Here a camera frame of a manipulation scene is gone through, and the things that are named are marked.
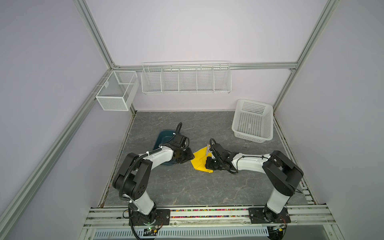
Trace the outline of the yellow paper napkin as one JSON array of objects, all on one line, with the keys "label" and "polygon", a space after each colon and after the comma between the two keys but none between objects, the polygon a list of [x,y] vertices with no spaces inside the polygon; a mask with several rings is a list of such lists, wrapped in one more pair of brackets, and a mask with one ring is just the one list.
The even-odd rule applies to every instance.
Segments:
[{"label": "yellow paper napkin", "polygon": [[206,168],[208,157],[212,157],[212,153],[209,150],[209,145],[195,152],[194,158],[191,160],[191,164],[193,165],[194,169],[197,171],[212,173],[213,170]]}]

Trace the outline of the teal plastic tray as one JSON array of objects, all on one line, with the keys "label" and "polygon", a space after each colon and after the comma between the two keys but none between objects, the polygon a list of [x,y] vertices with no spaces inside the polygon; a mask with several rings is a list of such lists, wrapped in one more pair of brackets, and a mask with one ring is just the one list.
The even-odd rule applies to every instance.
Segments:
[{"label": "teal plastic tray", "polygon": [[175,131],[164,130],[159,133],[155,142],[154,150],[164,147],[160,152],[155,154],[154,160],[161,163],[161,165],[171,166],[175,165],[175,150],[168,146],[168,142],[171,141],[176,135]]}]

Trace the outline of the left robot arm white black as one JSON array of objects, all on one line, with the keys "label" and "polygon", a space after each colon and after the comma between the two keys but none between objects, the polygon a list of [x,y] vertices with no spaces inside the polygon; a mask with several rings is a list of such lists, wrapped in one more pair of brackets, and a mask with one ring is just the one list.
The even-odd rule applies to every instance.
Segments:
[{"label": "left robot arm white black", "polygon": [[181,134],[183,123],[179,123],[172,137],[159,147],[137,155],[129,153],[113,179],[113,188],[119,199],[128,202],[129,209],[149,216],[156,204],[149,197],[147,187],[152,169],[164,164],[183,164],[194,159],[190,140]]}]

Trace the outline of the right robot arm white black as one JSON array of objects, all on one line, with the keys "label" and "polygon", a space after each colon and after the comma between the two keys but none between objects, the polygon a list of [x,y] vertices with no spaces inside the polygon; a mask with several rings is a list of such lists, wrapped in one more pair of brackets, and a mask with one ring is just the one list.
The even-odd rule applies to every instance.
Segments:
[{"label": "right robot arm white black", "polygon": [[304,172],[281,151],[266,155],[245,155],[225,150],[213,138],[209,141],[209,152],[205,168],[213,171],[227,171],[236,175],[239,171],[266,174],[274,189],[264,209],[266,218],[280,215],[289,199],[298,192]]}]

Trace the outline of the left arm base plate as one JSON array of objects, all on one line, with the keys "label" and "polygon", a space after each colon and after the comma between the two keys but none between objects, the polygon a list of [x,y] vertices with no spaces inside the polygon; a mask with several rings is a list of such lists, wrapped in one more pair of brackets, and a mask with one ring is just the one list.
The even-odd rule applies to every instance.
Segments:
[{"label": "left arm base plate", "polygon": [[168,226],[171,219],[170,209],[155,209],[149,215],[140,212],[130,211],[129,218],[133,226]]}]

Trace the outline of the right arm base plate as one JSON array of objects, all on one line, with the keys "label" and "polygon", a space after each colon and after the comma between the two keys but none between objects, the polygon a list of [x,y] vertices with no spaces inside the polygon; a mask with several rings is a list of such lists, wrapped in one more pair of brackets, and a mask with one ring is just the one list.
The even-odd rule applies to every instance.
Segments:
[{"label": "right arm base plate", "polygon": [[291,218],[288,213],[288,208],[283,207],[279,214],[276,214],[267,207],[249,208],[249,216],[252,224],[288,224],[291,223]]}]

